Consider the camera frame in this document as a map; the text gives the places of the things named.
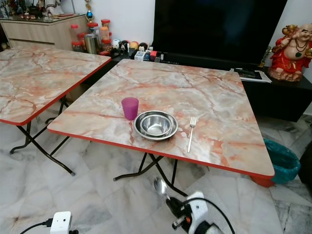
black cable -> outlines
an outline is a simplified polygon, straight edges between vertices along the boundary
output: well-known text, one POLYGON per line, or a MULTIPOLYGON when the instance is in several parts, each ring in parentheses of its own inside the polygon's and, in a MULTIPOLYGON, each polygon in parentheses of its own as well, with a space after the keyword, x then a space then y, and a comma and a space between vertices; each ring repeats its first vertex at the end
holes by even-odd
POLYGON ((25 229, 25 230, 22 231, 20 234, 24 234, 25 232, 29 231, 30 229, 32 229, 32 228, 34 228, 34 227, 37 227, 37 226, 41 226, 41 225, 46 225, 46 226, 49 228, 49 227, 51 227, 51 225, 52 225, 52 221, 53 221, 53 219, 50 218, 50 219, 48 219, 48 220, 45 221, 45 222, 37 223, 37 224, 35 224, 35 225, 33 225, 33 226, 31 226, 31 227, 25 229))
POLYGON ((33 225, 33 226, 31 226, 31 227, 25 229, 25 230, 24 230, 23 232, 21 232, 20 234, 24 234, 25 232, 29 231, 30 229, 32 229, 32 228, 34 228, 34 227, 37 227, 37 226, 41 226, 41 225, 43 225, 43 223, 37 223, 37 224, 35 224, 35 225, 33 225))
POLYGON ((185 206, 186 204, 190 203, 191 201, 194 201, 194 200, 203 200, 203 201, 208 202, 208 203, 211 204, 212 206, 214 206, 214 207, 222 214, 222 216, 225 218, 225 220, 226 220, 226 222, 228 223, 228 225, 229 225, 229 227, 230 227, 232 233, 235 234, 234 229, 233 229, 233 227, 232 227, 230 221, 229 221, 228 218, 225 216, 225 214, 222 212, 222 210, 220 210, 219 207, 217 207, 212 201, 210 201, 210 200, 208 200, 208 199, 201 198, 201 197, 190 198, 190 199, 188 199, 188 200, 186 200, 186 201, 183 201, 183 203, 182 203, 182 205, 181 205, 181 208, 182 208, 183 206, 185 206))

stainless steel bowl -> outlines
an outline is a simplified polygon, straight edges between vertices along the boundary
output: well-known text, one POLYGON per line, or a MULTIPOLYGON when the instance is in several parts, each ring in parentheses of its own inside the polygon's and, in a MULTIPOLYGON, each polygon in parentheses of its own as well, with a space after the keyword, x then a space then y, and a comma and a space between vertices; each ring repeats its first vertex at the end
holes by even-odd
POLYGON ((178 122, 177 119, 166 112, 163 111, 147 111, 144 112, 142 114, 140 114, 139 116, 136 117, 135 121, 134 121, 134 128, 135 131, 143 138, 147 139, 147 140, 151 140, 151 141, 162 141, 162 140, 166 140, 169 139, 170 137, 172 137, 178 129, 178 122), (147 134, 145 134, 142 130, 141 130, 141 126, 140 123, 141 121, 146 117, 146 116, 150 116, 150 115, 160 115, 160 116, 164 116, 166 118, 169 119, 169 121, 171 122, 171 129, 170 131, 165 134, 164 136, 149 136, 147 134))
POLYGON ((165 116, 148 115, 141 120, 140 129, 151 137, 164 136, 171 130, 171 121, 165 116))

television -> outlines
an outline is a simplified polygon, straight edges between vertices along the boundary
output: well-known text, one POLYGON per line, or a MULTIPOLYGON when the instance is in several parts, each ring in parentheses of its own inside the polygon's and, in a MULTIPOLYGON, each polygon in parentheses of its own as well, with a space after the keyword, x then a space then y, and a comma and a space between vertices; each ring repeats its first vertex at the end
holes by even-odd
POLYGON ((286 2, 156 0, 154 50, 259 65, 286 2))

fork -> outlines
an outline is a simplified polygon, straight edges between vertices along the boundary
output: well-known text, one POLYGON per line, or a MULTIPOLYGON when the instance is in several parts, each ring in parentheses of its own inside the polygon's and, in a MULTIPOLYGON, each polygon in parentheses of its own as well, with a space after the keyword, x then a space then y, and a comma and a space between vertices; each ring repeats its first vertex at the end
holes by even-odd
POLYGON ((196 117, 191 117, 190 127, 191 127, 191 135, 189 140, 189 146, 187 147, 187 152, 191 151, 191 143, 192 143, 192 135, 193 135, 193 128, 196 126, 196 117))

metal spoon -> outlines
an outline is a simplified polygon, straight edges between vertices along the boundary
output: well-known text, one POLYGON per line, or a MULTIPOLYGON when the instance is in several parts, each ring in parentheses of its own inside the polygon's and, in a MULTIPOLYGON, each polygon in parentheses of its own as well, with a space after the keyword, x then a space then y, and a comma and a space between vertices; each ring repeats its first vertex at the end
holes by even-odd
POLYGON ((167 194, 167 184, 165 183, 165 181, 163 181, 161 178, 156 177, 156 179, 154 180, 154 187, 156 192, 160 195, 165 197, 166 199, 170 200, 170 197, 167 194))

